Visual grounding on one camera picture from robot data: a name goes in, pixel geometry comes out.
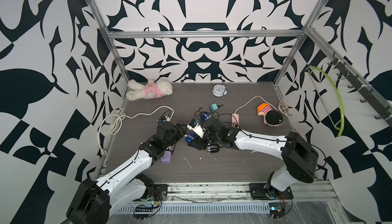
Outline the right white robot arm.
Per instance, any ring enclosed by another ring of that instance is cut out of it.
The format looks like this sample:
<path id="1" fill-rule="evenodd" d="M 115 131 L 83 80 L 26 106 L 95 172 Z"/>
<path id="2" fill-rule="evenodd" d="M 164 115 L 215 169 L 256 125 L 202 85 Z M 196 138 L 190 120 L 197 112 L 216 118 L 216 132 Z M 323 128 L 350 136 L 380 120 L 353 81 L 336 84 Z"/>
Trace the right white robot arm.
<path id="1" fill-rule="evenodd" d="M 193 119 L 187 128 L 195 135 L 188 145 L 198 150 L 210 153 L 217 153 L 221 148 L 250 150 L 282 160 L 284 165 L 272 173 L 267 189 L 283 192 L 297 182 L 314 181 L 318 152 L 297 133 L 290 132 L 287 136 L 257 134 L 226 127 L 213 117 L 202 123 Z"/>

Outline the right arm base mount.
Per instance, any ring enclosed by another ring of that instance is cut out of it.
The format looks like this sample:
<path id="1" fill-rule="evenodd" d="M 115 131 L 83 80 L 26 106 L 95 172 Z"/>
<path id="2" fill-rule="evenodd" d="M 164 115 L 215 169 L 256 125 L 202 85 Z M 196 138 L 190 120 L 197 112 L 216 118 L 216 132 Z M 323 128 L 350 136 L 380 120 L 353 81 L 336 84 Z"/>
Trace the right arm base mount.
<path id="1" fill-rule="evenodd" d="M 279 191 L 271 186 L 272 172 L 266 183 L 250 183 L 250 195 L 252 199 L 272 201 L 277 199 L 293 199 L 291 188 L 288 187 L 285 191 Z"/>

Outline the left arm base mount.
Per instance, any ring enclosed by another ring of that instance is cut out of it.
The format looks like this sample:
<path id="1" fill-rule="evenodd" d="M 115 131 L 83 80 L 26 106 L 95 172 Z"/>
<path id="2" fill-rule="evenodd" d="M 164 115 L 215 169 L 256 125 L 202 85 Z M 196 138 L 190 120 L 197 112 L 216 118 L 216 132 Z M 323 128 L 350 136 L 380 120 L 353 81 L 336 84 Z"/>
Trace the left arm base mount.
<path id="1" fill-rule="evenodd" d="M 145 187 L 143 195 L 139 198 L 142 201 L 148 199 L 162 200 L 167 197 L 168 185 L 167 184 L 156 184 L 151 178 L 145 174 L 139 174 L 135 179 L 142 181 L 142 186 Z"/>

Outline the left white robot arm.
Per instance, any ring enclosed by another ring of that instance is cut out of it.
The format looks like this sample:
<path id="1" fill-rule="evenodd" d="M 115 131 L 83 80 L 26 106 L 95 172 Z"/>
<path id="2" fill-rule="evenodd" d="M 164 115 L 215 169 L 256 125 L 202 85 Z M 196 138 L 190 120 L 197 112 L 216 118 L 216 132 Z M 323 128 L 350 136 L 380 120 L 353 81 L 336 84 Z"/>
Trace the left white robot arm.
<path id="1" fill-rule="evenodd" d="M 163 121 L 136 153 L 112 172 L 83 181 L 66 213 L 73 224 L 105 224 L 120 208 L 134 200 L 153 197 L 154 182 L 143 171 L 159 161 L 167 148 L 186 134 L 186 126 Z"/>

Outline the teal usb charger plug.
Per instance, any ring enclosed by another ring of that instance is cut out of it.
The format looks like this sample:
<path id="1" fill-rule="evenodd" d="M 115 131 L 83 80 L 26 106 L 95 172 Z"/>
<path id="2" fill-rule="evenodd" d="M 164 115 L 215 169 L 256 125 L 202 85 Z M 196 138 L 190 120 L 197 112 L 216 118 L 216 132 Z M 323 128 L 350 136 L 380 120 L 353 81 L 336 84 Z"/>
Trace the teal usb charger plug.
<path id="1" fill-rule="evenodd" d="M 211 104 L 211 105 L 209 105 L 209 109 L 210 109 L 210 112 L 212 113 L 212 112 L 215 112 L 215 111 L 217 111 L 220 107 L 222 107 L 223 105 L 217 105 L 217 104 Z"/>

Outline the blue electric shaver white stripes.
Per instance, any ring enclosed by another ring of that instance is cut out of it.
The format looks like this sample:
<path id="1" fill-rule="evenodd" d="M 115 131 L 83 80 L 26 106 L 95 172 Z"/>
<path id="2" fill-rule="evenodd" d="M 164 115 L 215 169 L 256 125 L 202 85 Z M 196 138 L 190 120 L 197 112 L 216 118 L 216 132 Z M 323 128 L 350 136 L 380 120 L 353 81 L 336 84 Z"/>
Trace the blue electric shaver white stripes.
<path id="1" fill-rule="evenodd" d="M 192 133 L 186 135 L 185 141 L 188 145 L 195 145 L 198 136 Z"/>

